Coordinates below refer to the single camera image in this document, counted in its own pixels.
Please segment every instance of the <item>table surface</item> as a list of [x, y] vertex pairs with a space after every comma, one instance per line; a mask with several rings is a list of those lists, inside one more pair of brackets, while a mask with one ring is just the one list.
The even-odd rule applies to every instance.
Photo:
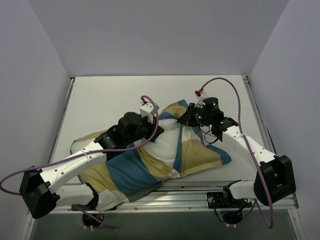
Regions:
[[[185, 99], [197, 102], [195, 90], [214, 77], [229, 79], [236, 87], [241, 101], [241, 122], [244, 131], [263, 146], [262, 136], [252, 109], [245, 84], [240, 75], [188, 75], [188, 76], [90, 76], [76, 77], [58, 136], [52, 162], [70, 155], [72, 142], [85, 135], [107, 130], [117, 124], [126, 112], [139, 112], [140, 96], [147, 95], [160, 107]], [[224, 115], [238, 119], [238, 102], [233, 88], [223, 80], [205, 87], [208, 96], [219, 100]], [[224, 149], [232, 162], [214, 169], [204, 170], [184, 178], [170, 179], [169, 183], [191, 184], [197, 182], [223, 182], [254, 180], [256, 170], [252, 159], [243, 159], [231, 147], [218, 141], [214, 144]], [[80, 183], [73, 178], [68, 183]]]

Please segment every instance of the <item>tan stripe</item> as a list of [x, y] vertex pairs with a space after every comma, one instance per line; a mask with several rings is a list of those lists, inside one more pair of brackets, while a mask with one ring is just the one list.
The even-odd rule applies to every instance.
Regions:
[[222, 166], [220, 155], [206, 148], [200, 140], [182, 142], [181, 177], [219, 166]]
[[185, 112], [186, 112], [186, 108], [184, 106], [180, 106], [177, 102], [167, 106], [162, 112], [166, 112], [166, 113], [170, 113], [173, 116], [180, 118]]
[[76, 142], [86, 141], [86, 140], [89, 140], [89, 139], [95, 139], [96, 137], [99, 137], [101, 134], [103, 134], [103, 133], [106, 132], [106, 131], [107, 131], [107, 130], [97, 131], [97, 132], [91, 133], [91, 134], [89, 134], [89, 135], [87, 135], [87, 136], [78, 138], [78, 139], [76, 140]]
[[166, 179], [172, 172], [172, 167], [151, 156], [143, 147], [138, 148], [137, 151], [142, 162], [156, 180]]
[[101, 193], [106, 189], [109, 191], [117, 190], [105, 163], [100, 163], [85, 170], [80, 176], [82, 180], [90, 184], [97, 193]]

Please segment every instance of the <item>white wall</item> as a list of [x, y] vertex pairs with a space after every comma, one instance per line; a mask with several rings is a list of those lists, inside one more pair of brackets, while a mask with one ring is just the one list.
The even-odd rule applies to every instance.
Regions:
[[293, 161], [308, 240], [320, 235], [319, 10], [319, 0], [290, 0], [250, 76], [277, 152]]
[[[70, 84], [27, 0], [0, 1], [0, 179], [48, 162]], [[18, 191], [22, 175], [4, 186]], [[0, 192], [0, 239], [19, 239], [27, 207]]]
[[71, 76], [251, 72], [288, 0], [29, 0]]

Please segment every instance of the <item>folded fabric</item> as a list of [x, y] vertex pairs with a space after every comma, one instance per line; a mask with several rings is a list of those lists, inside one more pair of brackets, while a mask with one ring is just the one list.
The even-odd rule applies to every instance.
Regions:
[[[99, 195], [97, 211], [133, 202], [156, 189], [165, 179], [182, 178], [231, 162], [224, 150], [204, 145], [199, 128], [177, 122], [187, 108], [187, 102], [181, 100], [162, 111], [159, 126], [164, 132], [155, 142], [126, 151], [80, 174], [81, 182], [89, 183]], [[82, 149], [103, 132], [105, 130], [75, 140], [70, 153]], [[127, 147], [138, 146], [144, 141], [139, 140]]]

